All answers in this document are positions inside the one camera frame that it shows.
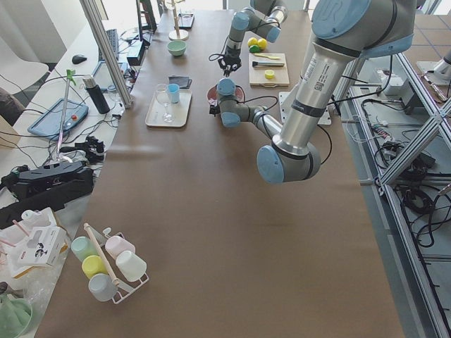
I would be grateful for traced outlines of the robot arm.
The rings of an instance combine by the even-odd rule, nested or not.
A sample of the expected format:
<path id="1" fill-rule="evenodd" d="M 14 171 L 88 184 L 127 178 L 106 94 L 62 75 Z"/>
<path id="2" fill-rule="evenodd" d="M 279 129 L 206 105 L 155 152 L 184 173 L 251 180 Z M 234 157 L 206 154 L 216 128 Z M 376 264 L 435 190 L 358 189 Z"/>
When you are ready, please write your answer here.
<path id="1" fill-rule="evenodd" d="M 216 85 L 218 109 L 223 126 L 251 122 L 271 140 L 257 154 L 265 181 L 307 180 L 319 171 L 320 155 L 309 139 L 347 64 L 406 51 L 413 40 L 416 7 L 415 1 L 320 1 L 312 18 L 312 55 L 304 60 L 305 73 L 290 94 L 292 103 L 284 123 L 263 106 L 241 103 L 229 75 L 241 66 L 245 33 L 276 41 L 288 10 L 282 1 L 252 1 L 234 14 L 218 61 L 224 74 Z"/>
<path id="2" fill-rule="evenodd" d="M 275 42 L 281 31 L 281 24 L 288 17 L 284 1 L 250 1 L 250 7 L 234 14 L 223 53 L 218 64 L 223 75 L 228 77 L 238 70 L 242 63 L 240 53 L 246 32 L 253 32 L 267 42 Z"/>

